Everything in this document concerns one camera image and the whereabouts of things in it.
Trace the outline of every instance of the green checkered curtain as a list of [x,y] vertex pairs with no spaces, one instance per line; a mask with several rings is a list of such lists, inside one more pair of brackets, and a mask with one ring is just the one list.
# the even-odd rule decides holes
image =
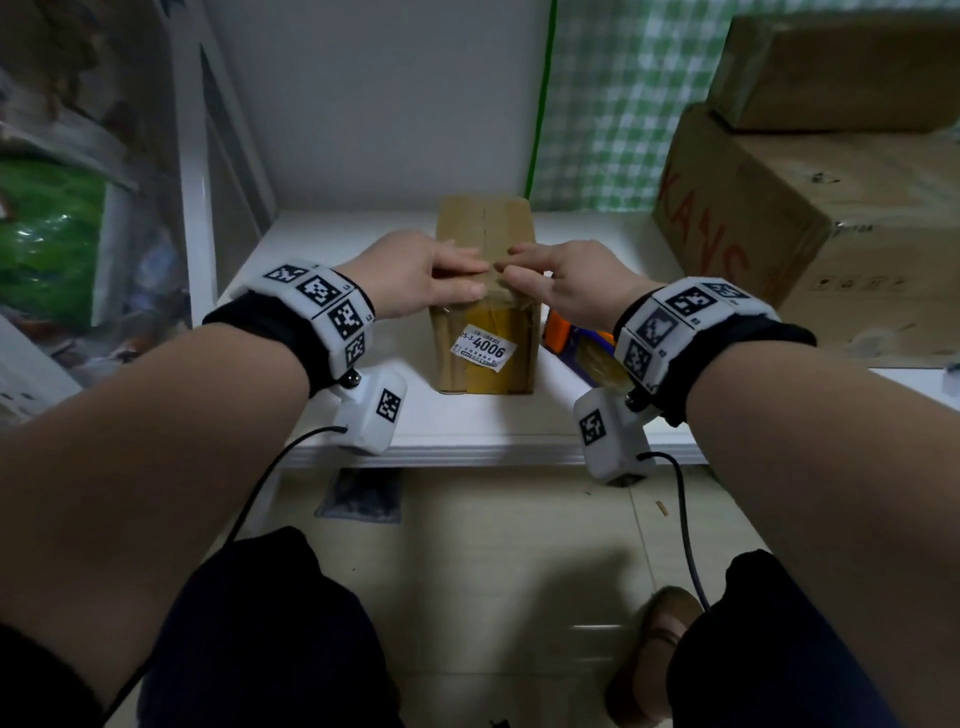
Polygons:
[[531,204],[650,209],[681,111],[707,98],[734,15],[878,8],[960,0],[555,0]]

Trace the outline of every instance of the tiled floor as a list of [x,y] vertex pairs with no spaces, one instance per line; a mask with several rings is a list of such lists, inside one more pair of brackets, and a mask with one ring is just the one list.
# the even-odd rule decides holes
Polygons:
[[[715,599],[733,556],[763,543],[705,469],[684,471]],[[667,468],[629,490],[575,468],[409,471],[400,525],[314,518],[328,480],[288,476],[266,528],[301,529],[360,596],[410,728],[611,725],[601,694],[637,608],[656,587],[692,588]]]

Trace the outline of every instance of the dark pants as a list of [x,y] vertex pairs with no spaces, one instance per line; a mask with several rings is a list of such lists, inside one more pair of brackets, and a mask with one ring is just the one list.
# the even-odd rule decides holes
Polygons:
[[[163,625],[137,711],[143,728],[401,726],[373,625],[323,576],[294,528],[203,564]],[[678,728],[896,726],[851,654],[758,551],[733,560],[712,615],[670,665]]]

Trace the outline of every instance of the printed number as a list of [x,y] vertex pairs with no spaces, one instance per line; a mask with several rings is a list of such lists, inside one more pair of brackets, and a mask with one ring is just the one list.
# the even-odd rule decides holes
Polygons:
[[498,347],[490,339],[481,339],[479,336],[473,339],[473,346],[479,352],[488,353],[490,356],[493,356],[497,359],[507,353],[507,350],[504,347]]

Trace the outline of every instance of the brown cardboard box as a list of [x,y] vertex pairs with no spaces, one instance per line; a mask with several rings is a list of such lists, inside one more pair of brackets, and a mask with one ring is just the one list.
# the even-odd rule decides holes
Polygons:
[[930,132],[958,79],[960,12],[739,15],[708,104],[741,131]]
[[[479,248],[484,259],[493,263],[515,243],[535,242],[530,203],[519,197],[445,197],[437,239],[452,239],[460,248]],[[493,269],[478,278],[488,287],[480,303],[430,309],[440,369],[437,389],[447,394],[530,394],[540,348],[540,305],[507,287]],[[469,324],[516,344],[499,372],[451,353]]]
[[960,146],[943,135],[732,134],[681,117],[654,218],[720,276],[870,366],[960,352]]

